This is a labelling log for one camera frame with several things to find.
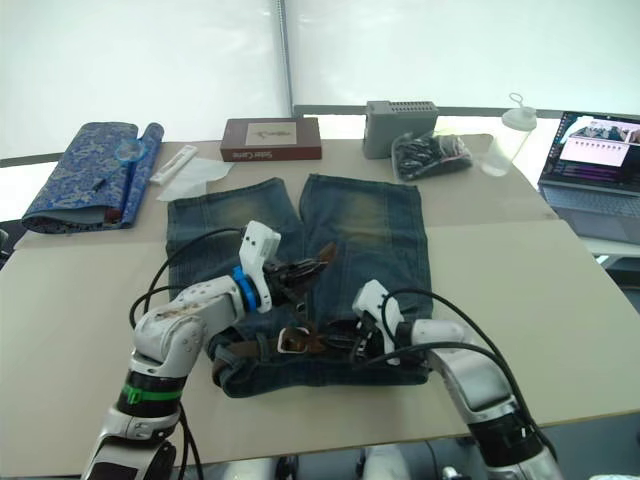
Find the paper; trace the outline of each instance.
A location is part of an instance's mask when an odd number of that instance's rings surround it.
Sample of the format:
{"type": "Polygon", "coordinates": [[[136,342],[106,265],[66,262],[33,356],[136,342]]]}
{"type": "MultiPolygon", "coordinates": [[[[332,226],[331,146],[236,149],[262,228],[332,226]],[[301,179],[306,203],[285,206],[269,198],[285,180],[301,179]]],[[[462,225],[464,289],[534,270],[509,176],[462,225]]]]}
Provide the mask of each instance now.
{"type": "Polygon", "coordinates": [[[224,178],[231,167],[233,163],[194,157],[169,181],[157,199],[161,202],[171,202],[178,198],[204,195],[207,193],[207,182],[224,178]]]}

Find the rolled fabric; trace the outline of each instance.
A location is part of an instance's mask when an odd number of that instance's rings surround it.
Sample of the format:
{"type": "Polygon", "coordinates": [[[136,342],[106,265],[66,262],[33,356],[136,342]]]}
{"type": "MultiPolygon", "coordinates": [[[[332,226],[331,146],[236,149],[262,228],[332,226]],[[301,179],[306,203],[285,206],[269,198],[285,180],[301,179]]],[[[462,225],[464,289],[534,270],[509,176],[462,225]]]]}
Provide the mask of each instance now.
{"type": "Polygon", "coordinates": [[[73,233],[133,226],[164,129],[151,123],[138,140],[139,158],[122,164],[118,148],[136,141],[138,127],[121,122],[82,126],[25,215],[25,228],[73,233]]]}

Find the robotic arm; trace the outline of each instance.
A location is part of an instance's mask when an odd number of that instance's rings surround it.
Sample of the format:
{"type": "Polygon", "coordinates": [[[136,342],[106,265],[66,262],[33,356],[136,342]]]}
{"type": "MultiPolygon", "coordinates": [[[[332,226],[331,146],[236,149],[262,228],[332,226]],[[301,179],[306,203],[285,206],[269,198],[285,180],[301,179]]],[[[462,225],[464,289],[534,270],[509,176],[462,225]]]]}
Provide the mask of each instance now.
{"type": "MultiPolygon", "coordinates": [[[[372,280],[358,292],[353,304],[359,317],[370,316],[384,338],[385,353],[395,344],[382,324],[382,301],[387,290],[372,280]]],[[[447,320],[405,322],[398,302],[387,301],[389,329],[399,347],[431,342],[473,344],[470,331],[447,320]]],[[[398,364],[397,358],[387,360],[398,364]]],[[[427,364],[445,381],[447,390],[475,438],[492,480],[562,480],[549,449],[518,404],[502,370],[486,356],[469,350],[428,350],[427,364]]]]}
{"type": "Polygon", "coordinates": [[[192,285],[137,323],[124,387],[107,413],[82,479],[169,478],[176,450],[167,437],[180,418],[182,389],[202,346],[248,312],[272,308],[265,270],[277,286],[278,304],[294,298],[285,290],[289,278],[305,284],[326,265],[305,260],[266,268],[279,242],[280,234],[249,222],[240,247],[241,267],[233,277],[192,285]]]}

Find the gray box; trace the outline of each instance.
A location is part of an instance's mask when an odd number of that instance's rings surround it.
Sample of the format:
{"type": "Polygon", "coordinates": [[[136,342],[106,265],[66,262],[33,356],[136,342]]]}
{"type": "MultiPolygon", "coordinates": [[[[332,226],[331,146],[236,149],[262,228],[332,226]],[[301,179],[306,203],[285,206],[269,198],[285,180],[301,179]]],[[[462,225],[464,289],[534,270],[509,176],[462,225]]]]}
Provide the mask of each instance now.
{"type": "Polygon", "coordinates": [[[404,133],[421,135],[436,127],[433,102],[367,102],[362,150],[367,158],[389,158],[391,142],[404,133]]]}

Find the laptop keyboard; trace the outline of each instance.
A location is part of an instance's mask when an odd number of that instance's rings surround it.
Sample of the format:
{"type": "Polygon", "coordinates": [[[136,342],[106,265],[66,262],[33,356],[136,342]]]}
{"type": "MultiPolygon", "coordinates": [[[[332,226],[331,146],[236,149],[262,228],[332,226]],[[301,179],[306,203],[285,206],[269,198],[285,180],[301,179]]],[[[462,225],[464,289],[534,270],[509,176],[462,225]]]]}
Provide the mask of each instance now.
{"type": "Polygon", "coordinates": [[[545,188],[544,195],[552,207],[625,217],[640,217],[640,198],[607,195],[564,188],[545,188]]]}

